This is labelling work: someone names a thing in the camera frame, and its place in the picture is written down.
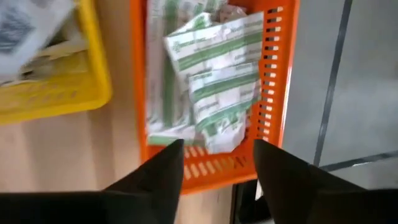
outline crate slot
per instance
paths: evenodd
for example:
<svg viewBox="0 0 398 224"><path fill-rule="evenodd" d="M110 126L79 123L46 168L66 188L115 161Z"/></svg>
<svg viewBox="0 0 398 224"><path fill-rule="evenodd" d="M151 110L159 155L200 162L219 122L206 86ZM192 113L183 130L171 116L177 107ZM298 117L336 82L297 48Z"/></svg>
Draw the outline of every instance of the crate slot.
<svg viewBox="0 0 398 224"><path fill-rule="evenodd" d="M241 159L240 159L238 156L235 157L235 161L236 161L239 165L241 165L241 167L244 167L243 162L241 161Z"/></svg>
<svg viewBox="0 0 398 224"><path fill-rule="evenodd" d="M266 68L277 68L278 65L277 64L266 64Z"/></svg>
<svg viewBox="0 0 398 224"><path fill-rule="evenodd" d="M259 115L261 117L264 117L265 119L271 119L272 118L272 115L268 114L268 113L259 113Z"/></svg>
<svg viewBox="0 0 398 224"><path fill-rule="evenodd" d="M278 55L264 55L264 59L277 60Z"/></svg>
<svg viewBox="0 0 398 224"><path fill-rule="evenodd" d="M187 180L189 180L189 179L191 179L191 172L189 171L189 169L188 169L188 167L187 166L184 166L184 177L185 177L185 179L187 179Z"/></svg>
<svg viewBox="0 0 398 224"><path fill-rule="evenodd" d="M265 66L266 63L264 63L265 60L266 60L266 59L261 60L260 63L259 63L259 66L262 68L260 72L261 72L261 73L275 73L275 77L276 77L276 76L279 76L280 68L278 68L278 69L266 68L266 66ZM268 77L262 77L261 80L267 80L267 79L268 79Z"/></svg>
<svg viewBox="0 0 398 224"><path fill-rule="evenodd" d="M273 95L275 93L275 91L274 90L263 89L261 91L261 93L265 93L265 94L268 94L268 95Z"/></svg>
<svg viewBox="0 0 398 224"><path fill-rule="evenodd" d="M41 86L39 87L40 91L43 91L47 88L47 84L41 84Z"/></svg>
<svg viewBox="0 0 398 224"><path fill-rule="evenodd" d="M280 37L275 36L275 37L266 37L266 41L279 41Z"/></svg>
<svg viewBox="0 0 398 224"><path fill-rule="evenodd" d="M223 167L225 169L229 169L230 166L228 165L228 163L226 162L226 160L224 158L221 159L221 164L223 165Z"/></svg>
<svg viewBox="0 0 398 224"><path fill-rule="evenodd" d="M272 105L270 105L270 104L268 104L266 102L263 102L261 107L260 107L260 112L261 113L265 113L265 114L269 113L269 110L266 109L268 106L272 106Z"/></svg>
<svg viewBox="0 0 398 224"><path fill-rule="evenodd" d="M199 170L198 170L198 168L196 167L195 164L191 164L191 171L192 171L193 176L195 178L198 178L200 176Z"/></svg>
<svg viewBox="0 0 398 224"><path fill-rule="evenodd" d="M205 149L202 148L201 146L197 146L197 151L199 152L200 156L205 156Z"/></svg>
<svg viewBox="0 0 398 224"><path fill-rule="evenodd" d="M210 161L206 162L206 166L209 169L209 171L211 172L211 174L214 174L216 172L215 168L213 167L213 165L211 164Z"/></svg>
<svg viewBox="0 0 398 224"><path fill-rule="evenodd" d="M260 108L260 111L262 114L271 114L269 113L267 110L265 110L266 104L264 104L264 106L262 108Z"/></svg>
<svg viewBox="0 0 398 224"><path fill-rule="evenodd" d="M223 171L223 167L221 166L220 162L218 162L218 160L214 160L213 163L219 172Z"/></svg>
<svg viewBox="0 0 398 224"><path fill-rule="evenodd" d="M31 97L29 97L29 99L27 100L27 102L28 102L28 103L33 103L33 102L36 101L36 99L37 99L37 96L31 96Z"/></svg>
<svg viewBox="0 0 398 224"><path fill-rule="evenodd" d="M30 93L30 92L35 91L35 88L36 88L35 85L31 85L31 86L28 86L28 87L26 88L26 90L24 90L24 91Z"/></svg>
<svg viewBox="0 0 398 224"><path fill-rule="evenodd" d="M267 120L261 120L261 122L258 123L257 127L262 128L262 129L270 129L271 126L266 126Z"/></svg>
<svg viewBox="0 0 398 224"><path fill-rule="evenodd" d="M268 14L272 14L272 13L276 13L276 12L282 12L284 10L284 8L282 6L279 6L277 8L274 9L269 9L267 11Z"/></svg>
<svg viewBox="0 0 398 224"><path fill-rule="evenodd" d="M267 19L267 23L280 22L280 21L282 21L282 17L280 16L272 19Z"/></svg>
<svg viewBox="0 0 398 224"><path fill-rule="evenodd" d="M268 97L261 96L261 100L262 100L262 101L268 101L268 99L269 99Z"/></svg>
<svg viewBox="0 0 398 224"><path fill-rule="evenodd" d="M265 77L270 77L270 78L275 78L276 77L276 73L275 72L266 72L264 73Z"/></svg>
<svg viewBox="0 0 398 224"><path fill-rule="evenodd" d="M190 146L190 147L189 147L189 151L191 152L191 155L192 155L193 157L198 156L198 154L197 154L197 152L196 152L196 150L195 150L195 148L194 148L193 146Z"/></svg>
<svg viewBox="0 0 398 224"><path fill-rule="evenodd" d="M282 30L282 28L280 26L266 28L266 32L280 32L281 30Z"/></svg>
<svg viewBox="0 0 398 224"><path fill-rule="evenodd" d="M199 163L198 166L199 166L199 169L200 169L201 174L202 174L202 175L207 175L207 170L206 170L205 165L203 165L203 163L201 162L201 163Z"/></svg>
<svg viewBox="0 0 398 224"><path fill-rule="evenodd" d="M47 94L47 95L44 97L43 101L44 101L44 102L50 101L52 98L53 98L53 94Z"/></svg>
<svg viewBox="0 0 398 224"><path fill-rule="evenodd" d="M64 97L64 93L59 93L58 95L57 95L57 99L58 100L61 100L63 97Z"/></svg>
<svg viewBox="0 0 398 224"><path fill-rule="evenodd" d="M238 165L236 164L236 162L232 159L232 157L228 157L228 162L231 165L231 167L233 167L234 169L236 169L238 167Z"/></svg>
<svg viewBox="0 0 398 224"><path fill-rule="evenodd" d="M268 69L270 72L276 72L275 68L277 68L278 66L275 67L275 66L272 66L272 65L278 65L280 63L280 60L265 58L264 60L261 60L260 63L261 63L260 66L264 65L264 68Z"/></svg>
<svg viewBox="0 0 398 224"><path fill-rule="evenodd" d="M187 158L187 159L190 157L187 147L184 147L184 157Z"/></svg>
<svg viewBox="0 0 398 224"><path fill-rule="evenodd" d="M77 95L77 91L75 90L75 91L73 91L73 92L70 94L70 98L74 98L74 97L76 97L76 95Z"/></svg>
<svg viewBox="0 0 398 224"><path fill-rule="evenodd" d="M273 81L263 81L262 84L266 85L266 86L275 86L275 82L273 82Z"/></svg>
<svg viewBox="0 0 398 224"><path fill-rule="evenodd" d="M278 46L265 46L264 50L279 50Z"/></svg>
<svg viewBox="0 0 398 224"><path fill-rule="evenodd" d="M264 134L269 134L269 129L261 128L260 131Z"/></svg>

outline floor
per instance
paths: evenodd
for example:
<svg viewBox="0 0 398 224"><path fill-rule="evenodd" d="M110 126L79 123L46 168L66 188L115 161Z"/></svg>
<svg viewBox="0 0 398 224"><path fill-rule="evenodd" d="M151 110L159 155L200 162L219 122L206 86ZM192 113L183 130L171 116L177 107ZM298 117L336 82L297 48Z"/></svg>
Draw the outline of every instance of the floor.
<svg viewBox="0 0 398 224"><path fill-rule="evenodd" d="M283 147L311 163L344 2L301 0ZM397 150L397 8L397 1L353 0L321 166ZM377 162L337 174L356 179L358 170L364 179L398 183L389 174L396 165Z"/></svg>

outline orange basket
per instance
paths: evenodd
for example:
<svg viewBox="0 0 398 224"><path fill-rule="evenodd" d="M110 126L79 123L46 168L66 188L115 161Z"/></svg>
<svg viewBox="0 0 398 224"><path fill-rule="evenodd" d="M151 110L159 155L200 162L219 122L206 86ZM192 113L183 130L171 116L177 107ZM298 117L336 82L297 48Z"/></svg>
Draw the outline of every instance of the orange basket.
<svg viewBox="0 0 398 224"><path fill-rule="evenodd" d="M264 139L279 147L282 144L299 0L230 0L229 3L246 7L248 13L264 11L263 51L259 61L262 99L252 106L251 126L246 130L244 141L233 152L209 155L201 147L185 147L183 194L255 179L257 175L252 158L253 140ZM134 94L142 162L164 148L147 145L146 141L146 5L146 0L131 1ZM278 41L269 38L276 36L279 37Z"/></svg>

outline paper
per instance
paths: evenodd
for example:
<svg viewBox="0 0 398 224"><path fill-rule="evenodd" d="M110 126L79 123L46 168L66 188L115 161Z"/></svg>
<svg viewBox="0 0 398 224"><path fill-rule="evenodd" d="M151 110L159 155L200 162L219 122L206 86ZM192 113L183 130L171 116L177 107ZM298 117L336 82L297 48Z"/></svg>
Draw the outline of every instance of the paper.
<svg viewBox="0 0 398 224"><path fill-rule="evenodd" d="M190 76L189 94L208 152L231 152L244 138L246 111L260 96L258 62Z"/></svg>
<svg viewBox="0 0 398 224"><path fill-rule="evenodd" d="M188 89L188 78L196 73L258 61L263 22L263 12L258 12L225 24L165 37L180 91Z"/></svg>
<svg viewBox="0 0 398 224"><path fill-rule="evenodd" d="M0 4L0 82L15 79L56 33L72 0L3 0Z"/></svg>
<svg viewBox="0 0 398 224"><path fill-rule="evenodd" d="M163 38L211 26L210 16L224 3L224 0L148 1L146 128L150 144L166 144L181 136L187 143L200 138L192 126L189 97L181 95Z"/></svg>

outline green striped packaging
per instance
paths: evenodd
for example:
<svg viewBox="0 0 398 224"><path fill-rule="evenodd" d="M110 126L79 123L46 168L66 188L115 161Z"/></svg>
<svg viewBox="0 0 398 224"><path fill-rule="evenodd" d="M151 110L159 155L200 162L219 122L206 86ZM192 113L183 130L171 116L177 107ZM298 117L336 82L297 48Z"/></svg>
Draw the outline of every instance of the green striped packaging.
<svg viewBox="0 0 398 224"><path fill-rule="evenodd" d="M148 0L146 128L150 137L158 136L162 131L176 130L176 127L186 125L189 120L189 109L185 109L187 99L180 94L181 89L164 49L163 38L178 28L182 29L178 32L185 32L210 26L207 15L203 20L190 20L195 16L201 19L199 15L203 11L216 12L223 3L224 0Z"/></svg>
<svg viewBox="0 0 398 224"><path fill-rule="evenodd" d="M165 37L182 92L190 75L257 61L261 57L264 13L206 29Z"/></svg>
<svg viewBox="0 0 398 224"><path fill-rule="evenodd" d="M244 138L246 111L260 96L258 62L190 76L189 94L208 152L231 152Z"/></svg>

